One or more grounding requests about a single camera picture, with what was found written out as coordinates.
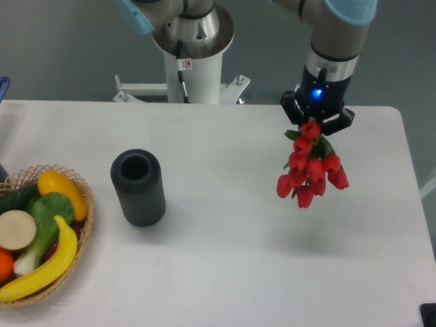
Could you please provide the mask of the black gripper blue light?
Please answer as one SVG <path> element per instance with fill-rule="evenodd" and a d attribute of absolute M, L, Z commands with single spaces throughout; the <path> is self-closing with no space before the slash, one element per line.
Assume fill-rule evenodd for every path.
<path fill-rule="evenodd" d="M 286 90 L 280 105 L 293 125 L 303 125 L 304 120 L 315 118 L 325 136 L 351 126 L 355 112 L 345 108 L 343 99 L 351 77 L 340 81 L 327 81 L 312 75 L 304 68 L 297 93 Z"/>

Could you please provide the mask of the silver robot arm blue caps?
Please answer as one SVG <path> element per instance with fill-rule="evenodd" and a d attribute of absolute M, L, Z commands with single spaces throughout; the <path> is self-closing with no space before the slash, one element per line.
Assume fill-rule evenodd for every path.
<path fill-rule="evenodd" d="M 294 125 L 315 120 L 325 135 L 348 128 L 344 104 L 379 0 L 269 0 L 312 25 L 299 86 L 281 105 Z M 151 34 L 164 55 L 172 103 L 220 104 L 222 55 L 234 39 L 229 12 L 216 0 L 114 0 L 138 34 Z"/>

